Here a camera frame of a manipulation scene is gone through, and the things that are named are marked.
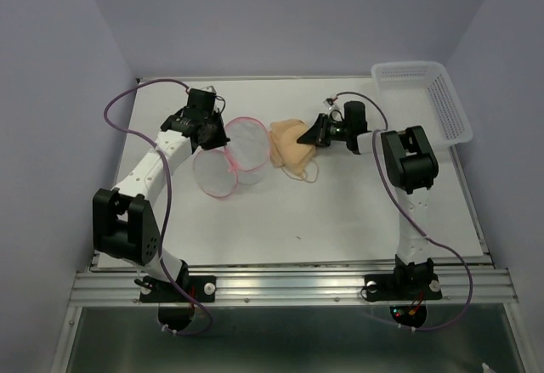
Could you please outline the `beige bra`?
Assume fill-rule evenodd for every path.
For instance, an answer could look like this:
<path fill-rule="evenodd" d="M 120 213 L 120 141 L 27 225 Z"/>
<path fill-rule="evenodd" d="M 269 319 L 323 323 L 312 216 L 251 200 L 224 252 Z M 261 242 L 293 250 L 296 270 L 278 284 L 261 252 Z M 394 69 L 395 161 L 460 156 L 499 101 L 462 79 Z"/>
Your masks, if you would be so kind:
<path fill-rule="evenodd" d="M 319 176 L 319 167 L 314 161 L 316 147 L 298 143 L 308 130 L 309 126 L 298 119 L 272 122 L 269 128 L 270 161 L 287 177 L 311 184 Z"/>

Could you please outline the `pink-trimmed mesh laundry bag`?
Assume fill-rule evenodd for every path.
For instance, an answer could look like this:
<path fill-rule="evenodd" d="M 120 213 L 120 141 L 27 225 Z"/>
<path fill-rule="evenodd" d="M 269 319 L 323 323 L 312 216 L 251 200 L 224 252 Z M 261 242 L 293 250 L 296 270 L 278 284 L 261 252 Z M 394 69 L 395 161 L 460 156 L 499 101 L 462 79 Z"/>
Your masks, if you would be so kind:
<path fill-rule="evenodd" d="M 197 186 L 206 195 L 224 199 L 240 185 L 250 186 L 265 177 L 271 145 L 264 124 L 249 116 L 240 116 L 225 127 L 229 141 L 214 150 L 202 150 L 193 161 Z"/>

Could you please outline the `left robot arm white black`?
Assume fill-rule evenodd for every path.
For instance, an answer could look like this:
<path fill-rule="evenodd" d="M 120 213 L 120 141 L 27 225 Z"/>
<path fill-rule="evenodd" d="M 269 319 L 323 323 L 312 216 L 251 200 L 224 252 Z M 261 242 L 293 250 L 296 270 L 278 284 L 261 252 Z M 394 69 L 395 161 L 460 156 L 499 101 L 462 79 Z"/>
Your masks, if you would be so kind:
<path fill-rule="evenodd" d="M 186 93 L 186 106 L 161 124 L 156 138 L 142 138 L 150 148 L 135 168 L 93 197 L 93 247 L 147 274 L 136 282 L 144 302 L 196 305 L 215 299 L 215 277 L 190 276 L 188 264 L 164 248 L 167 223 L 157 222 L 154 213 L 157 198 L 165 192 L 164 217 L 170 217 L 172 176 L 185 161 L 197 150 L 215 150 L 229 142 L 215 88 L 187 88 Z"/>

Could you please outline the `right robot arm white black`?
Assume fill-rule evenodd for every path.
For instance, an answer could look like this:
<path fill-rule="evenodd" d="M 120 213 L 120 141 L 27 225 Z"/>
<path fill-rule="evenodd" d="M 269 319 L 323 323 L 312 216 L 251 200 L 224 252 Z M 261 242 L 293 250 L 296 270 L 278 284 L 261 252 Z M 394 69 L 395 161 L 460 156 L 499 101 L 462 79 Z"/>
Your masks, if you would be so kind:
<path fill-rule="evenodd" d="M 344 142 L 348 150 L 360 155 L 359 138 L 369 132 L 365 104 L 348 101 L 339 119 L 333 112 L 320 113 L 297 142 L 319 148 Z M 367 302 L 439 300 L 441 288 L 422 230 L 430 189 L 439 174 L 427 135 L 421 126 L 400 132 L 376 131 L 371 135 L 371 150 L 380 179 L 399 211 L 399 244 L 393 271 L 365 275 L 361 296 Z"/>

